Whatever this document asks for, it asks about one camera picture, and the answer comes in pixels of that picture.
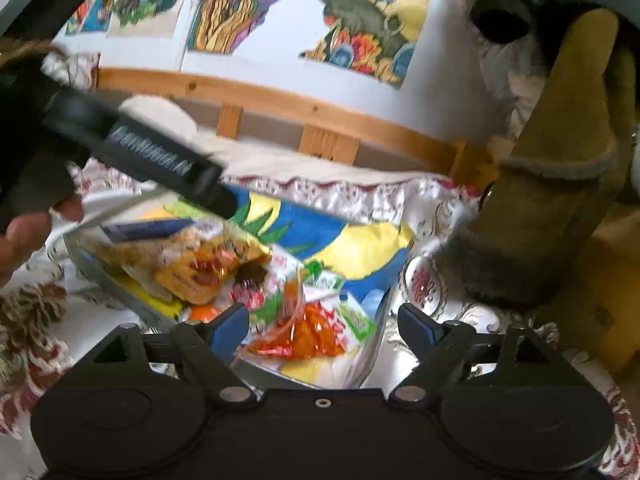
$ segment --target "finger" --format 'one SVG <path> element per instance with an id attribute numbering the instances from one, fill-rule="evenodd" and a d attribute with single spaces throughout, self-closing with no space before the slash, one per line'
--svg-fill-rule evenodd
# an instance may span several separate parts
<path id="1" fill-rule="evenodd" d="M 84 218 L 84 210 L 82 210 L 82 198 L 79 195 L 73 195 L 62 202 L 53 206 L 67 220 L 79 222 Z"/>
<path id="2" fill-rule="evenodd" d="M 5 286 L 15 270 L 15 247 L 0 236 L 0 286 Z"/>
<path id="3" fill-rule="evenodd" d="M 28 213 L 14 218 L 6 229 L 6 240 L 14 248 L 16 267 L 22 264 L 33 251 L 37 251 L 47 241 L 51 232 L 49 213 Z"/>

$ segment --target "orange candy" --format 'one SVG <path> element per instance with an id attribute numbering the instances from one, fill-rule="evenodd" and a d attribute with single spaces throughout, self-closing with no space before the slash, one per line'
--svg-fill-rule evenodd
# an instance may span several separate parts
<path id="1" fill-rule="evenodd" d="M 336 357 L 344 353 L 344 348 L 337 340 L 337 332 L 319 302 L 307 303 L 305 315 L 294 323 L 290 331 L 274 341 L 260 342 L 249 350 L 258 355 L 286 360 Z"/>
<path id="2" fill-rule="evenodd" d="M 209 321 L 216 319 L 219 315 L 220 311 L 212 306 L 193 306 L 191 307 L 191 315 L 189 316 L 189 319 L 208 323 Z"/>

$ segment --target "wooden slat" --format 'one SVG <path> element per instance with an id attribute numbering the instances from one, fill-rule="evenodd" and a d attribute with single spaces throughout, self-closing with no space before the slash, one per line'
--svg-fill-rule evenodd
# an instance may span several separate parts
<path id="1" fill-rule="evenodd" d="M 239 106 L 223 104 L 218 118 L 218 135 L 235 139 L 242 120 L 242 108 Z"/>
<path id="2" fill-rule="evenodd" d="M 298 151 L 307 155 L 327 158 L 334 162 L 353 164 L 359 146 L 358 139 L 307 125 L 302 130 Z"/>
<path id="3" fill-rule="evenodd" d="M 98 74 L 98 88 L 238 106 L 317 126 L 416 158 L 437 173 L 448 174 L 456 157 L 454 146 L 404 126 L 317 99 L 238 81 L 174 72 L 103 68 Z"/>
<path id="4" fill-rule="evenodd" d="M 483 146 L 469 142 L 455 142 L 458 153 L 448 175 L 457 186 L 472 186 L 479 182 L 479 167 L 492 163 L 491 156 Z"/>

